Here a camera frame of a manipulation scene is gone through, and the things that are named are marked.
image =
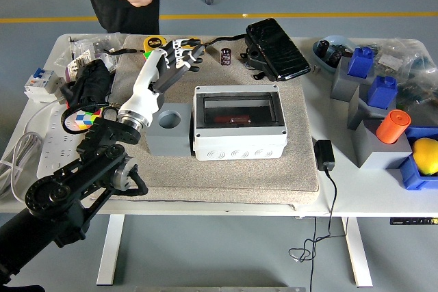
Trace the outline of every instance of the black pants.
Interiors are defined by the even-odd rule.
[[[147,6],[117,8],[91,0],[101,26],[108,33],[159,34],[159,0]]]

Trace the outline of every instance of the table leg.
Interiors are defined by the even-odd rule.
[[[112,285],[125,215],[110,215],[96,285]]]
[[[356,217],[343,217],[344,231],[347,233],[346,240],[350,253],[351,265],[357,287],[372,287],[370,269],[368,268],[367,257],[363,249],[361,232]]]

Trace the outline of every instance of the gray block with hole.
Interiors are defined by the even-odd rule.
[[[341,57],[336,68],[331,84],[330,97],[340,101],[349,102],[359,85],[372,85],[374,81],[374,67],[371,68],[366,78],[348,75],[350,58]]]
[[[165,103],[146,130],[149,152],[162,157],[189,157],[191,104]]]

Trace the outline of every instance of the white cable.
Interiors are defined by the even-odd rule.
[[[25,133],[17,141],[14,152],[12,153],[12,167],[10,173],[11,190],[14,197],[25,203],[25,200],[21,198],[20,193],[16,190],[16,184],[20,178],[21,172],[24,169],[24,165],[29,161],[31,156],[40,150],[42,144],[42,138],[37,133]]]
[[[20,197],[20,193],[17,191],[18,178],[21,175],[26,163],[29,161],[31,156],[40,150],[42,145],[42,138],[37,133],[27,132],[30,122],[39,115],[46,108],[58,103],[64,99],[64,97],[59,97],[53,102],[46,104],[44,107],[39,109],[28,121],[24,128],[24,134],[15,144],[13,150],[11,150],[1,161],[0,161],[0,199],[2,199],[9,190],[12,190],[14,197],[20,201],[24,202],[23,198]]]

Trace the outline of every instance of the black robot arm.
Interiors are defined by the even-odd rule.
[[[137,144],[140,134],[125,124],[96,119],[78,146],[81,158],[36,181],[25,196],[27,208],[0,227],[0,285],[52,241],[62,248],[85,239],[90,220],[111,195],[144,195],[148,189],[135,159],[117,141]],[[129,188],[129,178],[137,188]],[[98,189],[89,207],[81,200]]]

